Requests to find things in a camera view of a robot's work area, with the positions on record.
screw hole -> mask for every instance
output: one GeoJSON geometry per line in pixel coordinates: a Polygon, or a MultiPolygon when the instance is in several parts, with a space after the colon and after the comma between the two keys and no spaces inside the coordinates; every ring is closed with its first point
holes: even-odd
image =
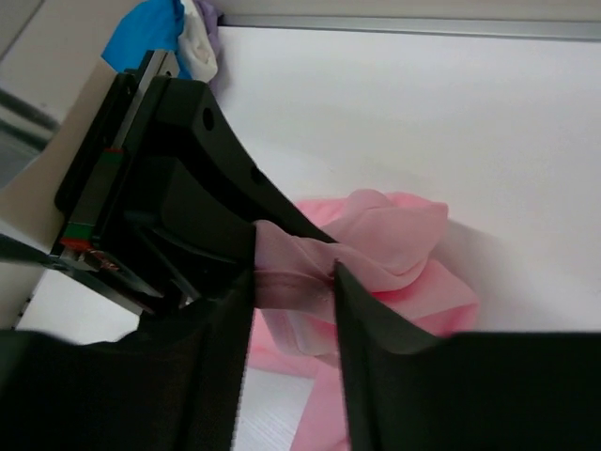
{"type": "Polygon", "coordinates": [[[213,112],[210,111],[209,108],[205,108],[205,111],[203,111],[203,124],[205,124],[205,128],[209,132],[215,127],[215,118],[213,117],[213,112]]]}
{"type": "Polygon", "coordinates": [[[256,183],[257,185],[260,185],[266,179],[267,179],[267,177],[265,177],[265,174],[263,174],[261,171],[259,171],[258,167],[253,166],[253,169],[251,169],[251,180],[254,183],[256,183]]]}

white cloth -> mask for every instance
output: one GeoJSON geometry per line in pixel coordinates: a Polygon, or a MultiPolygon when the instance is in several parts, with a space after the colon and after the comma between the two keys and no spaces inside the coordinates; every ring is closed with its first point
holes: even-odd
{"type": "Polygon", "coordinates": [[[182,0],[186,13],[184,30],[179,35],[179,51],[194,80],[209,82],[217,74],[217,58],[208,40],[202,13],[193,0],[182,0]]]}

folded pink cloth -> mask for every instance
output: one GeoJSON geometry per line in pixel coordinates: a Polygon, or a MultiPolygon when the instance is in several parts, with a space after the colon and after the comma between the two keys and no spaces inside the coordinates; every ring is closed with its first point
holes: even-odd
{"type": "Polygon", "coordinates": [[[340,260],[372,294],[432,334],[469,329],[478,301],[429,253],[442,238],[445,204],[371,190],[297,207],[337,243],[256,223],[256,302],[249,365],[315,378],[294,451],[347,449],[337,368],[333,266],[340,260]]]}

pink fabric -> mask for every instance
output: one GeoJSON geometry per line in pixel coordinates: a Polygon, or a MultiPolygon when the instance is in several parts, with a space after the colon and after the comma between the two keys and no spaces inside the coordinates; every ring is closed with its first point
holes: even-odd
{"type": "Polygon", "coordinates": [[[293,237],[256,223],[257,306],[249,364],[315,378],[292,450],[347,449],[333,310],[333,264],[340,260],[392,310],[432,334],[469,329],[478,301],[428,255],[442,238],[445,204],[371,190],[347,199],[297,204],[338,242],[293,237]]]}

blue cloth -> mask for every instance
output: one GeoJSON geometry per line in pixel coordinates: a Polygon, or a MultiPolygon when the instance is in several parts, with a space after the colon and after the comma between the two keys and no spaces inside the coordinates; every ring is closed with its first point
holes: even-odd
{"type": "Polygon", "coordinates": [[[179,78],[192,78],[177,51],[184,29],[184,7],[179,0],[146,0],[125,16],[106,45],[102,58],[117,72],[137,69],[148,50],[173,50],[179,78]]]}

